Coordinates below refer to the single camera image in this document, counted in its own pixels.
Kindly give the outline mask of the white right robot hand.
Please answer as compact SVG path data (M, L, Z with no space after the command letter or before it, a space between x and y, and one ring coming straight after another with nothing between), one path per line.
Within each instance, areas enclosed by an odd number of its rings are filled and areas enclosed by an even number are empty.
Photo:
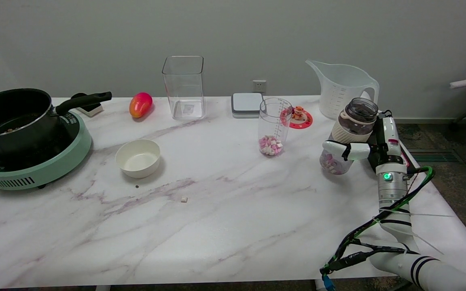
M323 149L342 160L368 159L373 167L383 164L404 164L396 123L391 115L379 114L367 142L340 143L326 140Z

